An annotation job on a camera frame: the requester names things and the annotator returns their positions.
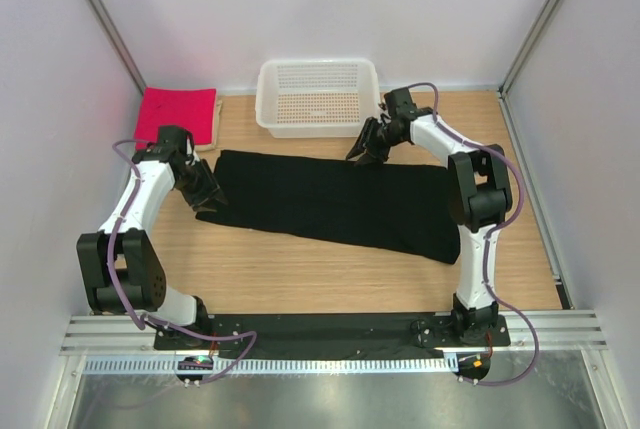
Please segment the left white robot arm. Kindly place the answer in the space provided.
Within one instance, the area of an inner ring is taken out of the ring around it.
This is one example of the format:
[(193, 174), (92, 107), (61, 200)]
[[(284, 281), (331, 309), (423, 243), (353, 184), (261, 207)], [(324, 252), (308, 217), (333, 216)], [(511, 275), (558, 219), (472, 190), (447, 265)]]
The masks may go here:
[(76, 251), (90, 308), (124, 314), (143, 329), (153, 325), (193, 338), (208, 338), (211, 322), (203, 301), (167, 282), (151, 242), (159, 210), (178, 191), (196, 213), (216, 212), (227, 200), (187, 129), (168, 125), (125, 159), (129, 180), (111, 216), (82, 234)]

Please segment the black t-shirt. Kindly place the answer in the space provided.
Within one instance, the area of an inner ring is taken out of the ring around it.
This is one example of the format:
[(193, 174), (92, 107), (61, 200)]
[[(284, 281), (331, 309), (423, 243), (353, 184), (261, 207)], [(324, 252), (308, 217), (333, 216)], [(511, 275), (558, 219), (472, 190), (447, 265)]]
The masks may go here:
[(452, 265), (459, 231), (447, 171), (224, 150), (214, 176), (227, 199), (200, 221), (373, 247)]

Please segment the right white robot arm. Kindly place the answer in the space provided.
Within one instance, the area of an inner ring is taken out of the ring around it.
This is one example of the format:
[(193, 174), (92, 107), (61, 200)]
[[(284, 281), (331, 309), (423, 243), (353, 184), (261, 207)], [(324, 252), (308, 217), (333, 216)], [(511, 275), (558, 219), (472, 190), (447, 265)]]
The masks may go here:
[(501, 147), (482, 145), (451, 128), (438, 114), (436, 86), (428, 86), (434, 93), (431, 107), (418, 107), (411, 94), (413, 85), (387, 92), (380, 114), (365, 120), (346, 158), (359, 165), (383, 163), (392, 147), (408, 142), (446, 166), (448, 210), (461, 243), (460, 279), (449, 327), (470, 343), (498, 324), (499, 302), (493, 292), (496, 248), (512, 210), (508, 172), (514, 167)]

